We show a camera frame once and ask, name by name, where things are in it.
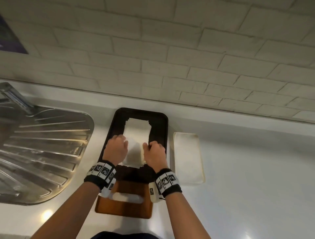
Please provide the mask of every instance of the faucet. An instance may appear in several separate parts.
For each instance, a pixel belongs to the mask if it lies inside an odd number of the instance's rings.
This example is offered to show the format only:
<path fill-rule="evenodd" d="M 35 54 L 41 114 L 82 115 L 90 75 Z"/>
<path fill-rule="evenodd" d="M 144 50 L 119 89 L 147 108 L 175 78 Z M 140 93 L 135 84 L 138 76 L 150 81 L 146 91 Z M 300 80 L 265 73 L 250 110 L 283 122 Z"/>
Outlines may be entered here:
<path fill-rule="evenodd" d="M 0 83 L 0 93 L 7 99 L 2 99 L 0 103 L 13 102 L 17 104 L 27 115 L 35 114 L 35 106 L 28 102 L 11 84 L 8 82 Z"/>

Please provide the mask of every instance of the dark clothing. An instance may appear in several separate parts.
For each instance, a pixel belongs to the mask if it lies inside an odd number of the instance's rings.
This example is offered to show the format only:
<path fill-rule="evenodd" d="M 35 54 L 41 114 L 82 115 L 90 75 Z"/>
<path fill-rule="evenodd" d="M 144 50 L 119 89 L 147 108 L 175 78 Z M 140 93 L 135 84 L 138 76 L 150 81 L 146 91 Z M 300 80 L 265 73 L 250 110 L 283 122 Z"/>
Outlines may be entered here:
<path fill-rule="evenodd" d="M 115 232 L 102 231 L 91 239 L 158 239 L 149 233 L 136 233 L 129 235 L 121 235 Z"/>

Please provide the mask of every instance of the wooden cutting board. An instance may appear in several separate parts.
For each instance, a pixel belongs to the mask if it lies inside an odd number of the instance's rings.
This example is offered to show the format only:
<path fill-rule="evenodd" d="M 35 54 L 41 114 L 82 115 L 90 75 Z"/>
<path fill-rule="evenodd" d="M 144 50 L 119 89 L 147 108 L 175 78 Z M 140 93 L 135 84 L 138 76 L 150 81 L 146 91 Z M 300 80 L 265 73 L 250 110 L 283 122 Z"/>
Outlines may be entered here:
<path fill-rule="evenodd" d="M 130 181 L 116 181 L 112 193 L 136 194 L 143 198 L 143 203 L 115 201 L 98 196 L 95 211 L 110 215 L 149 219 L 152 216 L 153 203 L 150 199 L 148 184 Z"/>

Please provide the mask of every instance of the cutting board handle hole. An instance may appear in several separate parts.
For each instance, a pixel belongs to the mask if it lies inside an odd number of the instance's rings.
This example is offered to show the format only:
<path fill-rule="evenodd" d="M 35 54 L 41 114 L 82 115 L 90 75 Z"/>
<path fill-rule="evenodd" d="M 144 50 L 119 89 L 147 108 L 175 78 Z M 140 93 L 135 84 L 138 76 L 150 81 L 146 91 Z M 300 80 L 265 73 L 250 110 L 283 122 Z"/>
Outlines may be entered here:
<path fill-rule="evenodd" d="M 131 202 L 136 204 L 142 204 L 143 203 L 143 197 L 136 194 L 130 194 L 130 193 L 113 193 L 110 194 L 109 199 L 115 200 L 115 201 L 121 201 L 121 202 Z"/>

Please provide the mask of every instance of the black tray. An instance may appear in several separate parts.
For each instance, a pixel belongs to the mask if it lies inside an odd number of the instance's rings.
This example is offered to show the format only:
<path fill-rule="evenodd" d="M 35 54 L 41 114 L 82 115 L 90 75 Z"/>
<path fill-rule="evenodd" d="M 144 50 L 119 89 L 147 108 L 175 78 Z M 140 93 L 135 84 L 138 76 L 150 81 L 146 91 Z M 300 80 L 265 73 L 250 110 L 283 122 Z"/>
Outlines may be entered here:
<path fill-rule="evenodd" d="M 157 141 L 164 146 L 166 152 L 169 119 L 165 114 L 146 110 L 120 108 L 116 110 L 114 114 L 114 118 L 109 128 L 102 152 L 99 157 L 99 161 L 103 158 L 103 152 L 108 140 L 114 135 L 123 134 L 126 121 L 129 118 L 148 120 L 149 124 L 151 125 L 149 142 Z M 137 183 L 150 183 L 155 179 L 154 170 L 146 164 L 139 169 L 117 165 L 116 170 L 117 173 L 115 174 L 115 178 L 117 180 L 126 180 Z"/>

